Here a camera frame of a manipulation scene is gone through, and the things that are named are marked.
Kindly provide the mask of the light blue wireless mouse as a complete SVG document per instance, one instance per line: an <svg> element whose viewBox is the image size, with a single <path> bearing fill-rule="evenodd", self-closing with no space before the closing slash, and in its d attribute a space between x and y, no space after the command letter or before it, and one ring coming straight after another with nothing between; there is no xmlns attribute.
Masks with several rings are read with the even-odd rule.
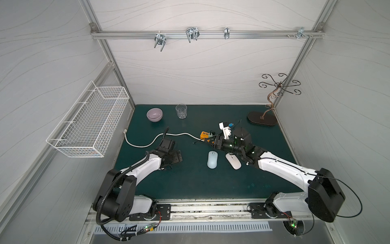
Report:
<svg viewBox="0 0 390 244"><path fill-rule="evenodd" d="M207 167L215 169L217 167L218 153L216 151L210 151L208 153Z"/></svg>

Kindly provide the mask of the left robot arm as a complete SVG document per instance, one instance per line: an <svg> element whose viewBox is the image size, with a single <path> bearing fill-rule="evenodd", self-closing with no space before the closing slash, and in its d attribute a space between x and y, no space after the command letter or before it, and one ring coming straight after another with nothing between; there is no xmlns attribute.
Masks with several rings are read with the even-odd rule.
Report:
<svg viewBox="0 0 390 244"><path fill-rule="evenodd" d="M143 159L125 169L108 171L95 197L92 208L96 211L96 223L118 242L128 242L134 236L153 231L162 221L163 214L158 210L157 202L151 197L137 196L135 192L137 184L154 171L164 170L182 161L181 152L174 149L175 141L166 138L168 130L166 128L162 134L158 147L147 151ZM132 226L117 236L105 227L111 221L122 222L131 215L141 215L148 220L158 217L158 223L139 231Z"/></svg>

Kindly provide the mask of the white wireless mouse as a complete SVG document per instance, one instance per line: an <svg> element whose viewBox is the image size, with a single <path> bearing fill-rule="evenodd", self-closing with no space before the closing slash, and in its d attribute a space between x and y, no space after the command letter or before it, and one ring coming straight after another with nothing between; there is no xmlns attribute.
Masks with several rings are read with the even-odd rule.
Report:
<svg viewBox="0 0 390 244"><path fill-rule="evenodd" d="M240 160L237 158L237 156L235 154L231 154L231 153L227 153L226 154L226 159L227 161L230 163L230 165L235 169L235 170L238 170L241 168L241 162Z"/></svg>

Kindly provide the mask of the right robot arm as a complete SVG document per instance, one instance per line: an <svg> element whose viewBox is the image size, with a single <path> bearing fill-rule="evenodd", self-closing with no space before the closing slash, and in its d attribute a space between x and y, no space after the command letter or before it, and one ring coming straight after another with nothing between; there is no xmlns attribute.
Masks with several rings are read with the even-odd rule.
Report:
<svg viewBox="0 0 390 244"><path fill-rule="evenodd" d="M272 173L300 189L295 193L272 193L262 207L270 218L287 211L309 212L328 223L339 217L338 212L346 197L340 187L341 180L329 170L314 170L284 160L254 145L251 135L243 128L232 131L225 127L222 133L204 141L231 158L238 157L247 165Z"/></svg>

